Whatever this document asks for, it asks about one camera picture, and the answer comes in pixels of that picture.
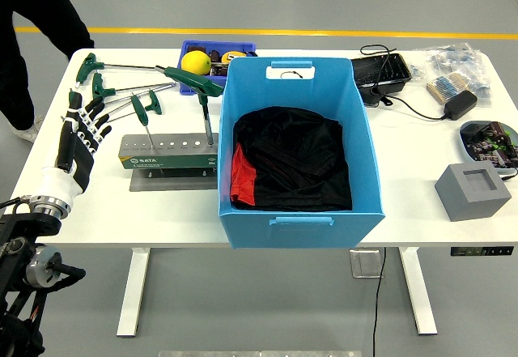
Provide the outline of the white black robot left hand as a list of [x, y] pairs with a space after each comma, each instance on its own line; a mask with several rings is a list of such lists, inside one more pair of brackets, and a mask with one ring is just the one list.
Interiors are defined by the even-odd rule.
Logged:
[[36, 197], [57, 199], [68, 212], [74, 199], [89, 185], [94, 154], [111, 132], [109, 115], [102, 114], [104, 102], [95, 98], [83, 103], [80, 93], [69, 94], [69, 107], [54, 143], [57, 154], [53, 162], [42, 168], [42, 182]]

